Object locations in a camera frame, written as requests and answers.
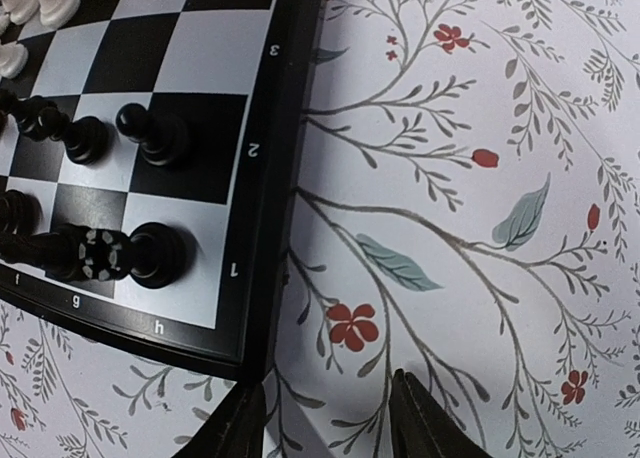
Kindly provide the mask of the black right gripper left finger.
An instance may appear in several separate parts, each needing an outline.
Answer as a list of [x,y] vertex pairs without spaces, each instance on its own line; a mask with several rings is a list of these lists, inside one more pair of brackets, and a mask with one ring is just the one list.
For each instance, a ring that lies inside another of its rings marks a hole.
[[261,457],[266,399],[261,383],[237,383],[187,445],[188,457]]

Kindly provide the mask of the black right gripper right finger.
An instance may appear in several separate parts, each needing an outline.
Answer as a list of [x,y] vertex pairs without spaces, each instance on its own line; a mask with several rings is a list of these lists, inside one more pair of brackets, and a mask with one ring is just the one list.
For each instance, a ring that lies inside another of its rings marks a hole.
[[482,457],[471,440],[411,372],[397,369],[389,417],[394,457]]

